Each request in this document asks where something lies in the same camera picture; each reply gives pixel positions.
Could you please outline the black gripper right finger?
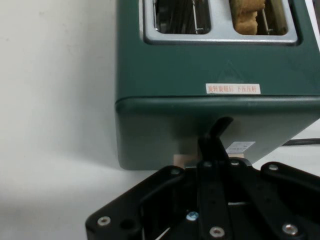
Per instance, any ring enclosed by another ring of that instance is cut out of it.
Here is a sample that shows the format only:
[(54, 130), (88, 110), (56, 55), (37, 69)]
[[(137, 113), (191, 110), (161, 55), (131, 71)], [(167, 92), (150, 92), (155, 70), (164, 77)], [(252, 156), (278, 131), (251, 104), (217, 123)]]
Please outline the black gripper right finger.
[(260, 170), (246, 159), (228, 157), (221, 140), (214, 139), (218, 172), (227, 200), (244, 202), (232, 219), (234, 236), (254, 239), (318, 240), (320, 238), (320, 178), (297, 168), (267, 162)]

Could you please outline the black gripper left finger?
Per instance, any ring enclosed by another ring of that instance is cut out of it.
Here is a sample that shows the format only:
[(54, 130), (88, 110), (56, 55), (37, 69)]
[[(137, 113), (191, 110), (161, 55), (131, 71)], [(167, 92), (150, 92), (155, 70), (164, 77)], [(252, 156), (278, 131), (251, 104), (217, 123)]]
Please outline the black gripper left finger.
[(217, 137), (199, 141), (195, 168), (167, 166), (111, 201), (85, 222), (90, 240), (227, 240), (232, 237)]

